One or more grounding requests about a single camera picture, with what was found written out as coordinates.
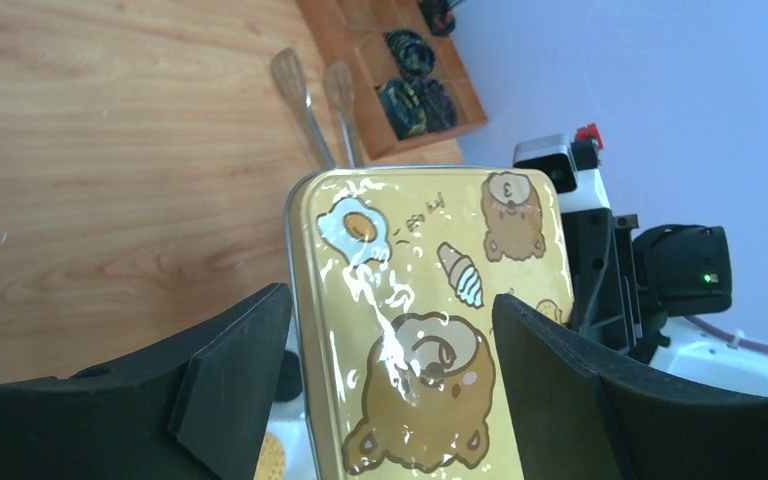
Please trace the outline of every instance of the brown bear face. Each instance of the brown bear face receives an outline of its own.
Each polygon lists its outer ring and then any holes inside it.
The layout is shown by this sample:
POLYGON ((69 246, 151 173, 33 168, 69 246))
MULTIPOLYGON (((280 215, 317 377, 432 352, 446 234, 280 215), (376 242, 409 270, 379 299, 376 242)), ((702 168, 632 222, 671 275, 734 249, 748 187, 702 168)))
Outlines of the brown bear face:
POLYGON ((487 454, 496 372, 484 335, 457 316, 402 315, 369 354, 363 418, 343 443, 353 475, 384 459, 431 473, 487 454))
POLYGON ((540 196, 527 175, 493 173, 481 187, 481 211, 487 225, 484 252, 487 260, 502 257, 523 261, 542 258, 543 210, 540 196))

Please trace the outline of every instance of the wooden tray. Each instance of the wooden tray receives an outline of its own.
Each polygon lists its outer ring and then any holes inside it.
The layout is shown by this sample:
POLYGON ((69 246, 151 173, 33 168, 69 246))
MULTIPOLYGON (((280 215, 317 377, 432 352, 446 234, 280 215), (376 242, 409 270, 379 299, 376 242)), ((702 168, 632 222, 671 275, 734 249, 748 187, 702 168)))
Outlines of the wooden tray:
POLYGON ((296 0, 326 66, 345 59, 355 82, 357 127, 370 158, 404 152, 458 137, 487 123, 487 114, 449 38, 433 37, 415 0, 296 0), (399 76, 384 33, 409 28, 427 38, 437 56, 431 76, 449 91, 458 126, 399 140, 375 88, 399 76))

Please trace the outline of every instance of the white wall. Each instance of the white wall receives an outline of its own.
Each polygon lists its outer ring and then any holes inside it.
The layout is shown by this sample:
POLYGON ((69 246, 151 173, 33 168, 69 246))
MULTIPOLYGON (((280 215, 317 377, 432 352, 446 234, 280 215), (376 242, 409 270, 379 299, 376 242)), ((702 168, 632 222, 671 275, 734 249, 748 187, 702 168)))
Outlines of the white wall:
POLYGON ((595 121, 617 214, 723 225, 734 306, 768 343, 768 6, 748 0, 467 0, 454 38, 491 119, 468 163, 595 121))

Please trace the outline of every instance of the dark rolled cloth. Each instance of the dark rolled cloth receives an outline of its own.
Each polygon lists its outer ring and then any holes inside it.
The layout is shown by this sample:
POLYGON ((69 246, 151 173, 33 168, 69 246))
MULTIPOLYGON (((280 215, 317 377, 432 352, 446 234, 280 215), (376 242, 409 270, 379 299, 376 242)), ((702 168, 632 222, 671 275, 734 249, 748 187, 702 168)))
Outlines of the dark rolled cloth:
POLYGON ((399 72, 408 81, 428 75, 434 70, 437 57, 428 41, 419 33, 408 30, 394 30, 384 34, 390 53, 396 60, 399 72))
POLYGON ((378 99, 399 140, 427 132, 425 110, 404 79, 394 78, 378 87, 378 99))
POLYGON ((435 37, 448 37, 455 30, 455 12, 449 0, 418 0, 425 23, 435 37))
POLYGON ((425 110, 429 132, 443 132, 458 125, 458 110, 449 91, 436 78, 428 78, 417 91, 419 104, 425 110))

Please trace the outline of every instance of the metal spatula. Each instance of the metal spatula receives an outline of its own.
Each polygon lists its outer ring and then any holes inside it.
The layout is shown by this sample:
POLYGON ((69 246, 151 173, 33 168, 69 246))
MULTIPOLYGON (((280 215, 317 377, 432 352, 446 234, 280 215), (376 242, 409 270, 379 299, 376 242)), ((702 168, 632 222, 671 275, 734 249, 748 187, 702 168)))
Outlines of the metal spatula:
POLYGON ((272 59, 269 67, 272 71, 272 79, 299 125, 305 130, 314 153, 321 157, 326 168, 337 168, 334 157, 322 136, 322 130, 313 115, 313 102, 305 81, 304 68, 296 51, 292 48, 281 50, 272 59))
POLYGON ((340 60, 325 70, 323 78, 328 101, 337 110, 337 120, 343 130, 343 141, 349 157, 349 168, 356 168, 362 158, 362 151, 355 134, 355 88, 352 72, 345 60, 340 60))

